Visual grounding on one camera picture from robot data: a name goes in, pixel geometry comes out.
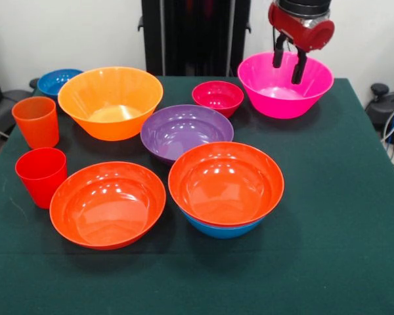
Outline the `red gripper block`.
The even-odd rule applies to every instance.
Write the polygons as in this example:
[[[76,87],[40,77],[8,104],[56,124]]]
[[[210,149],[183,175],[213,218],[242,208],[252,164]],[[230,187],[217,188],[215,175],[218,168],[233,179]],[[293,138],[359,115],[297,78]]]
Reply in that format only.
[[[291,82],[299,85],[307,63],[306,52],[322,49],[334,34],[330,3],[273,2],[268,18],[272,27],[280,33],[274,44],[273,67],[281,67],[284,42],[290,40],[297,47],[297,64]]]

